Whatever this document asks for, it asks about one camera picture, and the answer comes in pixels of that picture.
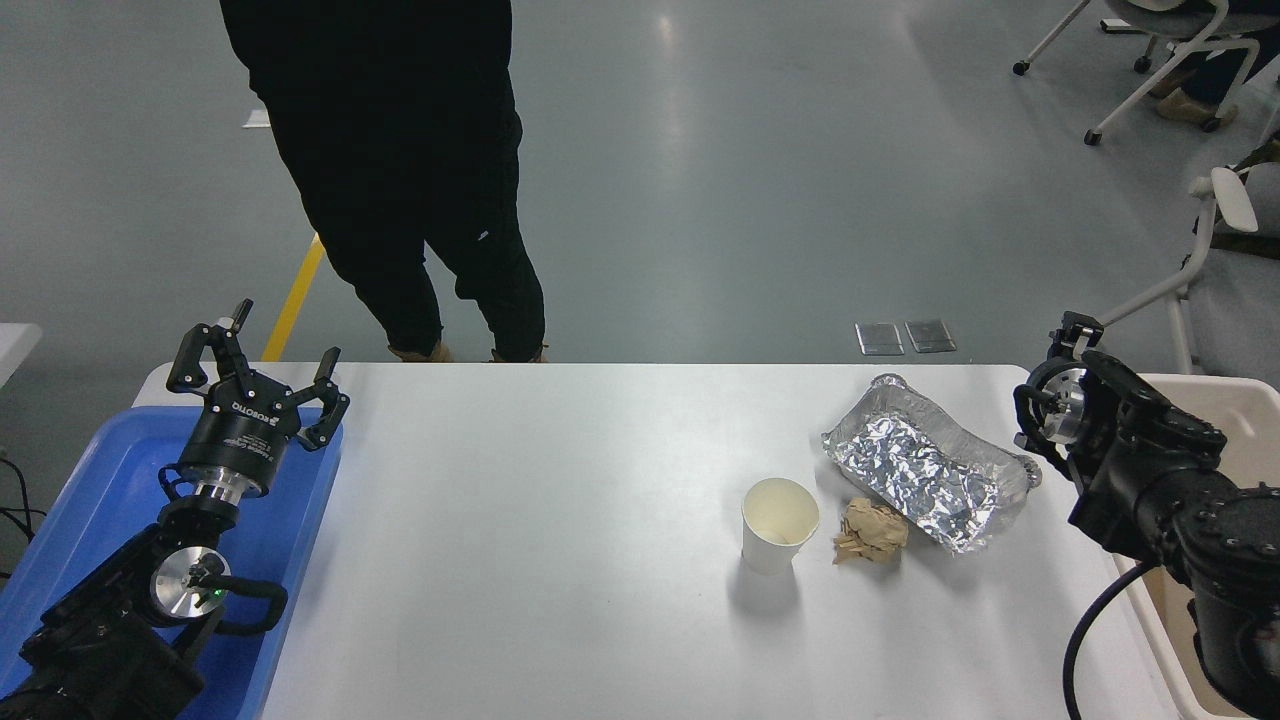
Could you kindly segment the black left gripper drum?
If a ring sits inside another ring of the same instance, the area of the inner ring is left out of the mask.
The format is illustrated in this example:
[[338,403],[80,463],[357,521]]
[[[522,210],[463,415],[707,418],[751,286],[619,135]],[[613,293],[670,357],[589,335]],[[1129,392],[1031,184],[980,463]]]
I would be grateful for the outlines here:
[[198,493],[223,488],[227,498],[268,495],[291,438],[301,428],[292,388],[251,372],[244,389],[236,377],[210,387],[204,410],[178,460],[179,483]]

